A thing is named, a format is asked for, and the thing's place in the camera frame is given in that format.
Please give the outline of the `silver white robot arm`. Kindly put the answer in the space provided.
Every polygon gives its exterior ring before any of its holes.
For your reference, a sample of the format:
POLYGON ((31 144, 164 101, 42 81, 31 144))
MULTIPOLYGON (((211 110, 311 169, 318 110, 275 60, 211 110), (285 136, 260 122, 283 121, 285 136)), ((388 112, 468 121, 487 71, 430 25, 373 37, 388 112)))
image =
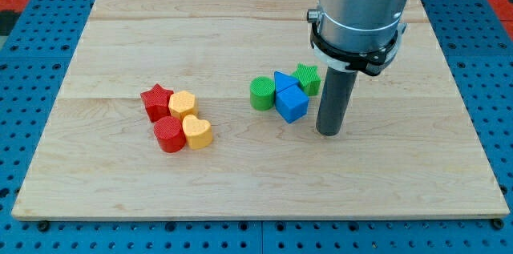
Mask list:
POLYGON ((379 75, 393 61, 407 0, 318 0, 307 13, 314 54, 340 72, 379 75))

